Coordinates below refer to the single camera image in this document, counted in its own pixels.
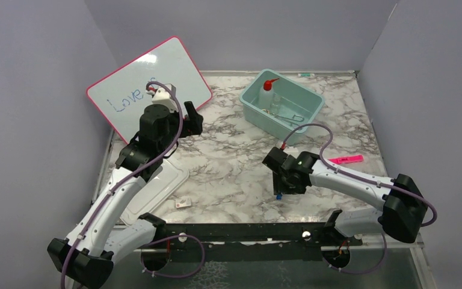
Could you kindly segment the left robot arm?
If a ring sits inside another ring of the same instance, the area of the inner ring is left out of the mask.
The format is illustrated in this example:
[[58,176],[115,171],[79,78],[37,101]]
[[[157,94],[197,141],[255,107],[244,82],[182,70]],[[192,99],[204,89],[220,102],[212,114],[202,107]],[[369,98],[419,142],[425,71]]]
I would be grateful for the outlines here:
[[178,107],[169,109],[152,104],[140,117],[140,128],[121,150],[108,184],[75,229],[65,238],[53,238],[47,252],[61,273],[61,288],[66,278],[83,287],[100,288],[114,266],[135,249],[147,244],[160,246],[164,221],[140,217],[123,231],[112,229],[135,195],[161,171],[163,161],[180,138],[202,133],[203,116],[186,101],[187,115]]

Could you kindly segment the small clear glass beaker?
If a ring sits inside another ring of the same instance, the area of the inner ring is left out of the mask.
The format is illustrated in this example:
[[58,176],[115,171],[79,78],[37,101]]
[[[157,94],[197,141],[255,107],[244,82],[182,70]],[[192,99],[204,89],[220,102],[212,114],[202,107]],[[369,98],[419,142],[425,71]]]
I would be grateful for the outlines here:
[[271,106],[269,110],[270,113],[273,115],[278,115],[280,112],[281,104],[282,104],[282,97],[279,94],[275,93],[271,101]]

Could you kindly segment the white plastic lid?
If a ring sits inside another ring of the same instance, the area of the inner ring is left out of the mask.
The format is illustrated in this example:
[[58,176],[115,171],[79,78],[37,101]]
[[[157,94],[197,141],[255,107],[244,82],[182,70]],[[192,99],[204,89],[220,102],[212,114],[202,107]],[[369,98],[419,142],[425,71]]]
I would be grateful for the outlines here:
[[133,224],[140,215],[152,213],[188,179],[189,170],[177,159],[163,162],[157,173],[128,203],[120,216],[125,225]]

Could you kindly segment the white wash bottle red cap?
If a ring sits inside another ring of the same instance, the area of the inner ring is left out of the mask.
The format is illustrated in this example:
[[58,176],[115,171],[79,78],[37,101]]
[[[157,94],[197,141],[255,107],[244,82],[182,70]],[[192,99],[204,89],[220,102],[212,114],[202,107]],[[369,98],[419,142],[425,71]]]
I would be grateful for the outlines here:
[[266,80],[259,90],[257,106],[261,110],[269,110],[275,95],[273,83],[279,78]]

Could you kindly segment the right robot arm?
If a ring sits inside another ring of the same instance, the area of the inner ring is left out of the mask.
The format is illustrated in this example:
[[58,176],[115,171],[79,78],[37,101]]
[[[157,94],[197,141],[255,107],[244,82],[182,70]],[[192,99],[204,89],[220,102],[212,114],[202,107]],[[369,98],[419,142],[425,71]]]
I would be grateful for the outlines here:
[[304,194],[308,187],[322,187],[370,205],[333,212],[323,229],[327,243],[337,245],[359,234],[386,234],[403,243],[416,241],[429,206],[409,176],[368,175],[328,162],[318,154],[304,151],[294,157],[276,147],[262,162],[273,173],[276,195]]

